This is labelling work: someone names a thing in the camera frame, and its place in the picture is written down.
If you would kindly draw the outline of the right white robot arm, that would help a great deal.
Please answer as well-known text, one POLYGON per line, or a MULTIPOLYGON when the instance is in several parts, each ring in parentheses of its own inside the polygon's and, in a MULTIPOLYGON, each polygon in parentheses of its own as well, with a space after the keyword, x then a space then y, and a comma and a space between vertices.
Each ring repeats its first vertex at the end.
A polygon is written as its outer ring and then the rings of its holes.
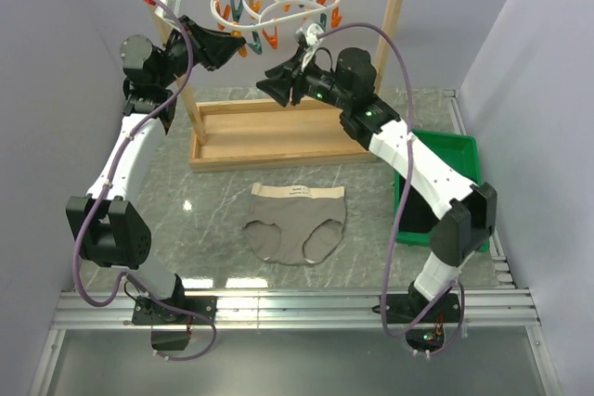
POLYGON ((407 127, 400 115, 375 94, 377 72, 367 51, 348 47, 334 68, 324 70, 313 55, 298 49, 267 70, 259 90, 280 106, 296 106, 305 96, 340 110, 340 124, 362 148, 410 178, 437 219, 431 253, 408 288, 407 308, 422 322, 442 309, 443 292, 452 287, 467 259, 492 236, 497 192, 476 184, 439 158, 407 127))

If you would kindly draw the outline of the taupe underwear beige waistband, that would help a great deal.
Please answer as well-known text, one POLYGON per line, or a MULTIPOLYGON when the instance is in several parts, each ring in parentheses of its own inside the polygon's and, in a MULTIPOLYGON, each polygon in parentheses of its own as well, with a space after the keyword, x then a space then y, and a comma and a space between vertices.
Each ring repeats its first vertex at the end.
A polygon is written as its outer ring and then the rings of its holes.
POLYGON ((255 183, 242 233, 263 262, 316 265, 342 242, 346 216, 342 186, 255 183))

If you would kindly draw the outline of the teal clip front right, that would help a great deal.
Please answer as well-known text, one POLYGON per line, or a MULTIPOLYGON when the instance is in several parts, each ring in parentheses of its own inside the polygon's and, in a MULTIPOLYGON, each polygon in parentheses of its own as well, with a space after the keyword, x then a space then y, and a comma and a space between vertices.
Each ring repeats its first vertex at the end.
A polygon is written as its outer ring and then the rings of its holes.
POLYGON ((323 31, 325 31, 327 29, 328 16, 326 13, 321 13, 319 15, 318 24, 323 31))

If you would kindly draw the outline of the aluminium mounting rail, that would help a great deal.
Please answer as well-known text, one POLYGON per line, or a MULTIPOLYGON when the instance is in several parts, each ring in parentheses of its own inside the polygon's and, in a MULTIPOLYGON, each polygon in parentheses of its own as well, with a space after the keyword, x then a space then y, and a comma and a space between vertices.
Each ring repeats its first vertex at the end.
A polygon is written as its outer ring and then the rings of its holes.
MULTIPOLYGON (((213 300, 216 309, 214 321, 219 331, 357 329, 376 328, 380 324, 379 316, 371 310, 379 301, 379 292, 372 288, 202 289, 192 290, 189 294, 213 300)), ((124 294, 119 294, 110 306, 94 308, 75 292, 62 293, 30 393, 48 393, 67 331, 132 330, 133 304, 124 294)), ((467 290, 464 325, 524 327, 545 394, 562 394, 529 290, 513 287, 467 290)))

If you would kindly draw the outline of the wooden hanging rack frame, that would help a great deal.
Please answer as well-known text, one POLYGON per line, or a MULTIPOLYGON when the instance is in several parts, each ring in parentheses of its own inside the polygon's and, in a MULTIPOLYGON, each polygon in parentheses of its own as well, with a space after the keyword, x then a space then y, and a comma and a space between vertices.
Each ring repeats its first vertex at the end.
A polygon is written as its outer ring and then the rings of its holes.
MULTIPOLYGON (((404 0, 388 0, 381 30, 394 34, 404 0)), ((181 91, 192 125, 189 166, 219 172, 361 162, 369 156, 340 128, 339 112, 307 97, 283 108, 271 99, 197 102, 181 91)))

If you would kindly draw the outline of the teal clip front left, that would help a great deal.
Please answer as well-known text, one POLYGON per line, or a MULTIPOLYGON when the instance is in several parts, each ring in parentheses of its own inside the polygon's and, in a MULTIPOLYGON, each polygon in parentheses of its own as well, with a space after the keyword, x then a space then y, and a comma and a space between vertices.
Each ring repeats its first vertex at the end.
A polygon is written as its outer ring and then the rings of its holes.
POLYGON ((247 43, 248 47, 255 55, 261 55, 263 53, 263 46, 259 31, 251 26, 249 34, 251 35, 252 40, 247 43))

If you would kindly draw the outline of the teal clip back left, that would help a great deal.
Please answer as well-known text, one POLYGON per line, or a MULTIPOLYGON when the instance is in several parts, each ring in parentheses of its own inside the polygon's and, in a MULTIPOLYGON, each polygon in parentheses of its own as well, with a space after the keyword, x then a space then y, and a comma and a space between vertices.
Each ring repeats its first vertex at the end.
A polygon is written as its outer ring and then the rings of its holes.
POLYGON ((231 17, 234 22, 240 22, 241 16, 243 14, 243 1, 242 0, 229 0, 230 9, 231 9, 231 17))

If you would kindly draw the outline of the teal clip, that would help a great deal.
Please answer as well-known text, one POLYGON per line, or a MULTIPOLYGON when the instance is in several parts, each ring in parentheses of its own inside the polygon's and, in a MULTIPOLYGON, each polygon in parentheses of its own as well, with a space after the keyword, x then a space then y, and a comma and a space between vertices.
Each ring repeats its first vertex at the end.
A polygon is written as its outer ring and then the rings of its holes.
POLYGON ((231 9, 231 17, 234 22, 240 22, 241 16, 243 14, 243 1, 242 0, 229 0, 230 9, 231 9))
POLYGON ((318 24, 323 31, 325 31, 327 29, 328 16, 326 13, 321 13, 319 15, 318 24))
POLYGON ((247 43, 248 47, 255 55, 261 55, 263 53, 263 46, 259 31, 251 26, 249 34, 251 35, 252 40, 247 43))

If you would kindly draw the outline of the black garment in bin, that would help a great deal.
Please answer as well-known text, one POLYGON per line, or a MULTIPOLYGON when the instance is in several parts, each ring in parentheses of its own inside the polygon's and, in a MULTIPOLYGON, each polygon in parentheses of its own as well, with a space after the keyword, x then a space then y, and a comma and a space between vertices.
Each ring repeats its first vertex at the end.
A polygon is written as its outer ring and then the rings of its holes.
POLYGON ((411 188, 400 219, 399 231, 428 234, 437 223, 438 219, 430 205, 414 188, 411 188))

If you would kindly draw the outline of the green plastic bin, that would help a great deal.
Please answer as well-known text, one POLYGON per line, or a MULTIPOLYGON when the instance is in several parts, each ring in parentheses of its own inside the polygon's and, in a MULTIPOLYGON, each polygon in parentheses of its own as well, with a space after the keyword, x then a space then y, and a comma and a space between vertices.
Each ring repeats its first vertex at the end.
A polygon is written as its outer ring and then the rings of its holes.
MULTIPOLYGON (((478 149, 473 137, 421 129, 415 129, 413 133, 451 169, 477 185, 483 182, 478 149)), ((396 241, 410 246, 429 247, 432 230, 428 234, 404 233, 399 231, 398 226, 396 241)))

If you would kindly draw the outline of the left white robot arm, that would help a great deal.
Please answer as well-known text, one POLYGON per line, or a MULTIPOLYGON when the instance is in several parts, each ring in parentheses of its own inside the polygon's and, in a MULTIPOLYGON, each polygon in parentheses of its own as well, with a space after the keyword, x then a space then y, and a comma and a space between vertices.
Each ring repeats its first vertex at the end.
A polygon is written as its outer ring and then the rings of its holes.
POLYGON ((132 35, 120 47, 124 82, 121 129, 101 174, 81 197, 71 197, 67 219, 74 236, 72 277, 79 295, 94 307, 84 288, 84 261, 118 270, 118 278, 134 284, 140 294, 136 310, 152 323, 194 321, 181 278, 151 254, 149 226, 136 209, 141 183, 175 115, 178 94, 170 87, 187 83, 192 69, 223 67, 246 41, 237 32, 205 29, 182 16, 164 46, 144 35, 132 35))

